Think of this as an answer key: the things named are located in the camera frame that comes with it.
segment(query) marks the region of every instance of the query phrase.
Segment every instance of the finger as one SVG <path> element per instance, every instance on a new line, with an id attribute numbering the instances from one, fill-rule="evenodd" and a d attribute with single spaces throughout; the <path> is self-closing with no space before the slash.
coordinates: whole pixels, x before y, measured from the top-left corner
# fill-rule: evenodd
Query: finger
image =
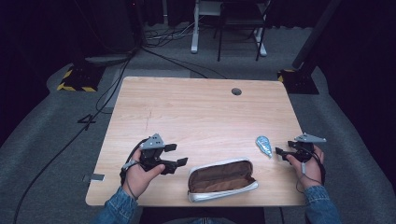
<path id="1" fill-rule="evenodd" d="M 159 175 L 165 169 L 165 165 L 160 164 L 151 170 L 146 172 L 147 177 L 149 180 L 152 180 L 155 176 Z"/>
<path id="2" fill-rule="evenodd" d="M 134 155 L 132 156 L 132 160 L 134 161 L 140 161 L 140 155 L 142 154 L 142 151 L 140 148 L 138 148 L 135 152 Z"/>
<path id="3" fill-rule="evenodd" d="M 324 152 L 317 146 L 314 145 L 315 153 L 318 155 L 319 160 L 321 163 L 324 162 Z"/>
<path id="4" fill-rule="evenodd" d="M 288 159 L 288 161 L 294 167 L 294 169 L 296 169 L 296 170 L 301 169 L 301 163 L 295 157 L 293 157 L 291 155 L 287 155 L 286 159 Z"/>

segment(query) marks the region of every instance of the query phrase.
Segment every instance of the small blue object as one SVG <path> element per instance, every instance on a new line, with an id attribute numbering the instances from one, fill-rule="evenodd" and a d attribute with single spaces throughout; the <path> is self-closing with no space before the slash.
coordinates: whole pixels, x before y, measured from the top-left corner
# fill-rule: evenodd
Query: small blue object
<path id="1" fill-rule="evenodd" d="M 272 150 L 270 145 L 270 140 L 265 136 L 259 136 L 256 139 L 257 146 L 265 153 L 269 158 L 272 158 Z"/>

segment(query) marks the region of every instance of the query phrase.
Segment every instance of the dark background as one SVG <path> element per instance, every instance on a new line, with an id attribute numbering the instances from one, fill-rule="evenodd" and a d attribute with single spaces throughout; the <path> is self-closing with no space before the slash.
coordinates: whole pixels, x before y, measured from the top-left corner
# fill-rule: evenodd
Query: dark background
<path id="1" fill-rule="evenodd" d="M 298 2 L 276 1 L 268 15 L 267 25 L 314 27 L 330 1 Z M 163 6 L 160 0 L 148 3 Z M 172 25 L 191 20 L 189 13 L 180 17 L 175 15 L 184 7 L 192 11 L 192 3 L 193 0 L 167 1 L 171 7 L 168 8 L 168 16 Z M 136 35 L 138 28 L 132 1 L 119 1 L 110 7 L 106 1 L 80 0 L 78 5 L 85 18 L 74 1 L 57 1 L 55 4 L 59 5 L 56 7 L 63 9 L 61 14 L 50 12 L 53 7 L 49 4 L 54 3 L 43 0 L 1 3 L 0 146 L 21 120 L 49 94 L 46 86 L 49 76 L 64 65 L 81 59 L 81 56 L 110 53 L 92 31 L 101 35 L 110 47 L 120 49 L 131 47 L 139 36 Z M 114 10 L 119 10 L 120 6 L 124 6 L 124 13 L 115 13 Z M 162 13 L 161 8 L 157 8 L 156 13 L 151 13 L 149 7 L 143 8 L 144 21 L 161 22 L 155 19 L 159 17 L 158 13 Z M 304 62 L 322 70 L 332 98 L 354 124 L 393 186 L 396 181 L 392 172 L 395 159 L 392 148 L 396 145 L 393 93 L 396 75 L 395 11 L 392 1 L 341 1 Z M 108 26 L 108 20 L 121 22 L 117 22 L 117 26 Z M 67 24 L 64 26 L 62 22 L 69 24 L 72 32 L 66 32 Z M 105 35 L 119 32 L 123 35 Z"/>

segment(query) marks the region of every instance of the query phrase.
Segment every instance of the chair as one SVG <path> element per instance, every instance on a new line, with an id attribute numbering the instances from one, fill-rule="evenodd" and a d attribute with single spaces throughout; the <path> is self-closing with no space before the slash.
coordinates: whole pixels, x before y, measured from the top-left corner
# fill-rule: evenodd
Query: chair
<path id="1" fill-rule="evenodd" d="M 259 60 L 260 49 L 262 47 L 262 41 L 264 37 L 265 30 L 265 14 L 267 13 L 270 4 L 266 7 L 264 12 L 260 11 L 258 3 L 264 3 L 263 0 L 224 0 L 220 7 L 219 24 L 216 29 L 214 38 L 216 38 L 216 33 L 219 29 L 219 53 L 218 62 L 220 61 L 221 54 L 221 44 L 223 29 L 226 27 L 232 27 L 236 29 L 252 29 L 248 38 L 251 38 L 256 29 L 262 28 L 261 37 L 259 42 L 259 48 L 257 50 L 256 61 Z"/>

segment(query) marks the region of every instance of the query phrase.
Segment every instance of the gray carpet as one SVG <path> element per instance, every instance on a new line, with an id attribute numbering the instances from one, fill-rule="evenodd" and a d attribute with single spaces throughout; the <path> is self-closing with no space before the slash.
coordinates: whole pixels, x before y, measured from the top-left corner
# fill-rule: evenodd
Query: gray carpet
<path id="1" fill-rule="evenodd" d="M 309 29 L 271 29 L 264 44 L 268 56 L 255 59 L 253 44 L 226 43 L 217 62 L 218 40 L 213 30 L 200 33 L 197 54 L 190 54 L 191 36 L 152 48 L 177 58 L 185 66 L 210 78 L 276 80 L 276 72 L 291 63 L 310 34 Z M 70 64 L 50 77 L 50 95 L 21 122 L 0 148 L 0 223 L 11 223 L 19 199 L 40 170 L 83 127 L 77 121 L 96 113 L 106 99 L 120 65 L 108 67 L 98 92 L 56 91 Z M 128 70 L 185 70 L 140 50 Z M 191 72 L 191 77 L 202 77 Z M 396 200 L 391 184 L 371 157 L 353 125 L 330 97 L 326 78 L 313 73 L 320 95 L 290 95 L 303 132 L 326 137 L 326 188 L 344 223 L 396 223 Z M 88 223 L 102 206 L 88 206 L 84 175 L 93 172 L 111 115 L 100 114 L 88 131 L 56 159 L 33 184 L 21 205 L 18 223 Z M 266 223 L 281 223 L 278 208 L 265 208 Z M 285 223 L 304 223 L 303 207 L 283 208 Z"/>

